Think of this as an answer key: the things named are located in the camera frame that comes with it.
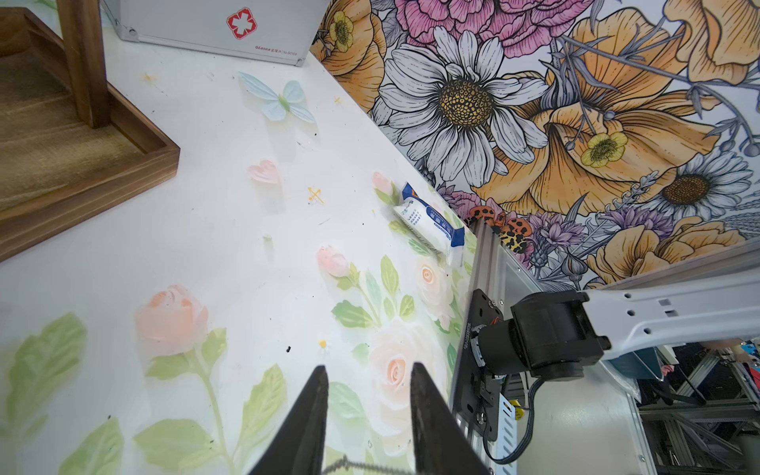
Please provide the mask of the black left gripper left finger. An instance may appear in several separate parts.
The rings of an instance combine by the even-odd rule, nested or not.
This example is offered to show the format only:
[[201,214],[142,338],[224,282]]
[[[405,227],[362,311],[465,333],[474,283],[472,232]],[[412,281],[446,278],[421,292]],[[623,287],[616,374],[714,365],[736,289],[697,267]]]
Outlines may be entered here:
[[321,474],[328,419],[329,378],[317,366],[250,475]]

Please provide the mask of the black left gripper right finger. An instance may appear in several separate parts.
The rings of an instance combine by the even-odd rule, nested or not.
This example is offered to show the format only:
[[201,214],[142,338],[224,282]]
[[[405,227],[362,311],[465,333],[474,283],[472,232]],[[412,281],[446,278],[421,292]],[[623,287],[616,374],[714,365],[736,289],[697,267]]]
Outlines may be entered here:
[[411,372],[410,406],[418,474],[489,474],[419,362]]

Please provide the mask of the wooden jewelry display stand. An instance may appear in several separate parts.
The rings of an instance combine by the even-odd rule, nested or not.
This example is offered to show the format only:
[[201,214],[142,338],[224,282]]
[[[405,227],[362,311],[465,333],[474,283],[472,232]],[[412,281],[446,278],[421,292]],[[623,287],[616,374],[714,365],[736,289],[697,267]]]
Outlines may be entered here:
[[179,146],[106,77],[96,1],[57,4],[56,34],[1,10],[1,257],[174,177]]

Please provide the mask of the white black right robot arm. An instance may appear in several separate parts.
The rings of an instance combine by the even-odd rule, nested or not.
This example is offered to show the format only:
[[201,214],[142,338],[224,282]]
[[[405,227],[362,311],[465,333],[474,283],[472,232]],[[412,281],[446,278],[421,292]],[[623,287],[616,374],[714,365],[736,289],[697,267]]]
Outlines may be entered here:
[[759,270],[633,290],[538,292],[473,327],[475,364],[496,376],[582,377],[600,360],[759,334]]

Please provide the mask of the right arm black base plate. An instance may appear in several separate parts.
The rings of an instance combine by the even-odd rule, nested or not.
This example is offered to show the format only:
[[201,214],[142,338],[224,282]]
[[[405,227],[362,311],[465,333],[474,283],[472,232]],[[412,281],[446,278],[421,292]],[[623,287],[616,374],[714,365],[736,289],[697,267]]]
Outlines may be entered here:
[[502,316],[481,289],[473,291],[451,383],[453,413],[486,441],[497,440],[502,379],[485,366],[478,335]]

